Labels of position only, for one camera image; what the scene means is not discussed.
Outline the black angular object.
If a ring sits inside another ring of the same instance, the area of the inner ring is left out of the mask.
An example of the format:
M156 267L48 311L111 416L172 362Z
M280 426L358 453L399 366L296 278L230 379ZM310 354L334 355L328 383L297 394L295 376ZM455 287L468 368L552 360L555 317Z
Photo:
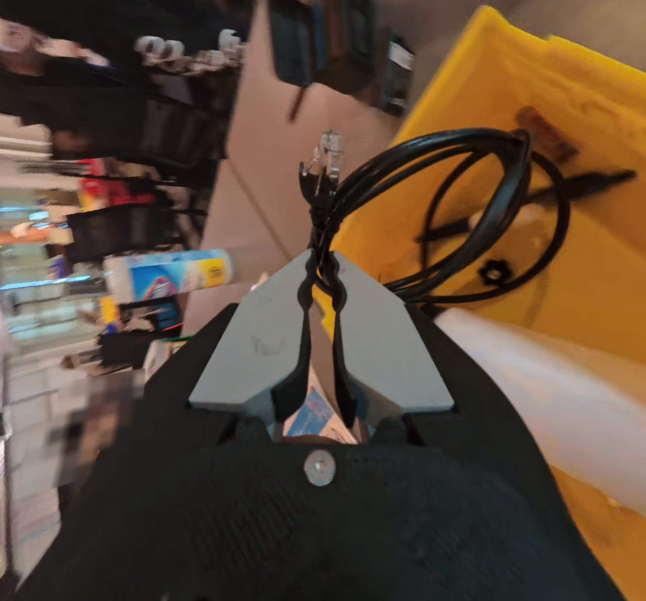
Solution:
M566 178L562 189L569 202L585 199L603 193L615 186L632 181L638 177L634 170L616 172L588 172ZM512 227L525 226L545 213L545 207L555 205L555 189L551 186L530 193L522 203ZM425 233L416 238L416 243L435 242L469 233L482 217L484 211L475 213L469 218L459 219L439 228L428 228Z

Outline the brown rectangular piece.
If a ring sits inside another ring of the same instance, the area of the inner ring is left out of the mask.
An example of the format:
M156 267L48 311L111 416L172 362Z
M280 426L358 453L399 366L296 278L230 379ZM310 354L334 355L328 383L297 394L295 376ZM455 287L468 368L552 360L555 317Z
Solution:
M514 122L518 128L531 133L535 151L555 164L572 161L580 153L577 145L532 106L521 108L515 114Z

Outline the printed paper sheet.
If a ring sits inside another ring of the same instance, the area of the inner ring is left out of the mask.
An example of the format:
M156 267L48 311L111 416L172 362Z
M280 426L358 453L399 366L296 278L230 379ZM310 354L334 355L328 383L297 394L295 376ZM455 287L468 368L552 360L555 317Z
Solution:
M312 367L308 375L306 398L301 407L284 422L283 436L319 436L337 444L359 443L328 400Z

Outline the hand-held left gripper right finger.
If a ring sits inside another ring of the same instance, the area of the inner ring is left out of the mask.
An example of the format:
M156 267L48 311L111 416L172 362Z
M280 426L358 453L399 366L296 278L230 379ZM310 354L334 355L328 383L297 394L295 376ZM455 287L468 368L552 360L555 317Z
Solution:
M404 302L342 254L329 262L335 397L346 427L451 411L454 399Z

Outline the yellow storage bin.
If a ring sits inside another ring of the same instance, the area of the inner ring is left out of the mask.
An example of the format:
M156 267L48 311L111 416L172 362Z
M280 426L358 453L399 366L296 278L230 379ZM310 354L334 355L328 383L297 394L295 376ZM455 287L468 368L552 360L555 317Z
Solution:
M558 165L515 114L534 107L580 149ZM566 178L638 177L569 202ZM512 227L530 193L555 205ZM467 234L416 243L481 210ZM456 308L645 360L645 74L565 40L472 17L390 149L312 207L317 284L338 252L406 305L455 406L385 418L330 447L308 505L331 538L325 598L644 600L645 516L551 466L493 379L435 323ZM484 286L488 259L514 277Z

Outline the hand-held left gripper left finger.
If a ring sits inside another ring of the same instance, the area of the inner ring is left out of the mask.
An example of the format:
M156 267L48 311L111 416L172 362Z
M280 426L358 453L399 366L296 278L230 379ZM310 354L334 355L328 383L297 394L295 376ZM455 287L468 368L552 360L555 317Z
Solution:
M306 250L238 304L188 402L284 422L308 393L317 261Z

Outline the dark zip case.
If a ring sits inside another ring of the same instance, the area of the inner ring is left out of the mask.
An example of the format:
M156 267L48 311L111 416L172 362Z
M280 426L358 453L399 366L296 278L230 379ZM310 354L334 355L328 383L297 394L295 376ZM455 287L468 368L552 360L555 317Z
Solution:
M308 88L327 66L324 4L268 0L274 71L282 82Z

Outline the white wipes canister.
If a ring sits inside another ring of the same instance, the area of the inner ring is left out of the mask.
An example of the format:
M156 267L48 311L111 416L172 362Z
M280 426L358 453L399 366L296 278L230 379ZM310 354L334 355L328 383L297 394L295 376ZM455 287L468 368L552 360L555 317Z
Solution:
M109 292L118 304L170 298L229 284L233 265L223 250L151 252L103 262Z

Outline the black star knob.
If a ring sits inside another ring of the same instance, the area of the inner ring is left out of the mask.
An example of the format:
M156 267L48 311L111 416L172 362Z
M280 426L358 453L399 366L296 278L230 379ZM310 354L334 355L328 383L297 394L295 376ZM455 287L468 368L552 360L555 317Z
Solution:
M512 266L505 259L488 259L477 271L486 287L504 287L513 280Z

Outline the white paper roll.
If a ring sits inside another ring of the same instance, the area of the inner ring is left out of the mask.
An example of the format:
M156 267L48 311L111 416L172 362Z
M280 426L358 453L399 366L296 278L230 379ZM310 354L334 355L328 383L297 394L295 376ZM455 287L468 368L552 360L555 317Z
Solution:
M645 360L456 308L435 323L505 393L551 466L645 515Z

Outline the small black battery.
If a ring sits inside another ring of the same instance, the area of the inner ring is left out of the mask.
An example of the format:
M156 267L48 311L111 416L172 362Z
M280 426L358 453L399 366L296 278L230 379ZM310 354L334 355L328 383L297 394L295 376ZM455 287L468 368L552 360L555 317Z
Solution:
M416 56L408 42L395 30L387 32L384 47L376 106L384 113L402 117L408 103Z

